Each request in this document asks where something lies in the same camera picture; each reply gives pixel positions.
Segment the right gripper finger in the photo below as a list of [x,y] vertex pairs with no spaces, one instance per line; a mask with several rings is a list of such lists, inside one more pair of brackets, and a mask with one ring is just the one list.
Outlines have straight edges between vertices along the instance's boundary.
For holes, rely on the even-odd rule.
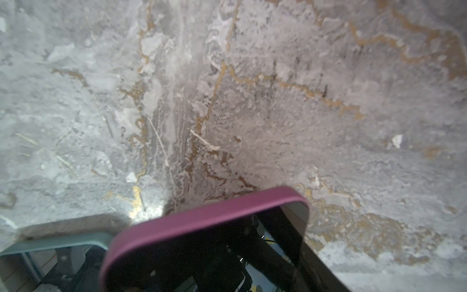
[[350,292],[305,242],[300,246],[291,291]]

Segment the black phone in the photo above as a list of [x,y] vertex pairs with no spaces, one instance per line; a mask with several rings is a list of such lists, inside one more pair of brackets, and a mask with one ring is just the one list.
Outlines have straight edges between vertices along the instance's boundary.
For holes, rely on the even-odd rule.
[[310,292],[300,266],[308,217],[290,187],[146,221],[119,234],[100,272],[104,292]]
[[18,242],[1,252],[2,292],[100,292],[113,236],[103,232]]

